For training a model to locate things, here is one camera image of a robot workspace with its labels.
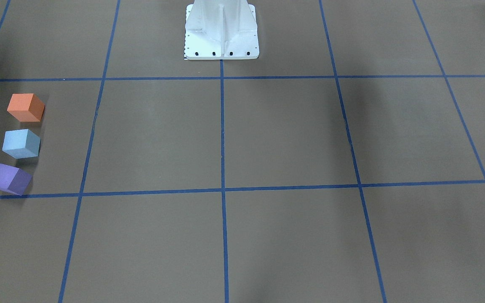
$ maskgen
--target orange cube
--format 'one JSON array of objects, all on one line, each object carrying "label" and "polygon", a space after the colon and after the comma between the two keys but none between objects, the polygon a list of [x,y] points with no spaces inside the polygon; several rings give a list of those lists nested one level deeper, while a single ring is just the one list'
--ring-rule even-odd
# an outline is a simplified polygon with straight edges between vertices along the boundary
[{"label": "orange cube", "polygon": [[44,103],[35,94],[12,94],[7,111],[20,122],[40,122]]}]

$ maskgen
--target purple cube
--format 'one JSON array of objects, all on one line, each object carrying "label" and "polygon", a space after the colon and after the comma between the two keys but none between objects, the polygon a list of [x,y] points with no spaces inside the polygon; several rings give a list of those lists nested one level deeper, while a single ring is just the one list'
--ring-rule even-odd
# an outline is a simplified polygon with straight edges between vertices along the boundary
[{"label": "purple cube", "polygon": [[24,194],[32,176],[25,171],[0,163],[0,190],[11,194]]}]

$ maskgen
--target light blue cube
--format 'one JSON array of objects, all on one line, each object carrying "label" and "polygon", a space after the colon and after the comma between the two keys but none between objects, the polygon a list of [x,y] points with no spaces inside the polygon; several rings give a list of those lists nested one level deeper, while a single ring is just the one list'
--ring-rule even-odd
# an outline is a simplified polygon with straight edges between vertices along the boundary
[{"label": "light blue cube", "polygon": [[31,158],[39,155],[40,137],[29,129],[5,132],[3,151],[14,159]]}]

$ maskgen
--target cube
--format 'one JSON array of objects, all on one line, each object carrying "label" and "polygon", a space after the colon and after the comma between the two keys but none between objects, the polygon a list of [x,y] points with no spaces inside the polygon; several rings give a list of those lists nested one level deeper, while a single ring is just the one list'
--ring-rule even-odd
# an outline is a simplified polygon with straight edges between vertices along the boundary
[{"label": "cube", "polygon": [[7,111],[20,122],[40,122],[44,103],[35,94],[12,94]]},{"label": "cube", "polygon": [[5,132],[3,151],[14,159],[37,157],[39,155],[39,148],[40,137],[29,129]]},{"label": "cube", "polygon": [[21,196],[33,176],[22,169],[0,163],[0,190]]}]

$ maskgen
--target foam cube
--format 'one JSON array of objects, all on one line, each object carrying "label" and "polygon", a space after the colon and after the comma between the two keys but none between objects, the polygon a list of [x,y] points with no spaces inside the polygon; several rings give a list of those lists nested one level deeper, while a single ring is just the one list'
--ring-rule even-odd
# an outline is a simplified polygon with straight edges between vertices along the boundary
[{"label": "foam cube", "polygon": [[5,132],[3,151],[14,159],[37,157],[39,155],[40,137],[29,129],[10,130]]},{"label": "foam cube", "polygon": [[7,111],[20,122],[40,122],[44,103],[35,94],[12,94]]},{"label": "foam cube", "polygon": [[0,190],[11,194],[24,194],[32,176],[22,169],[0,163]]}]

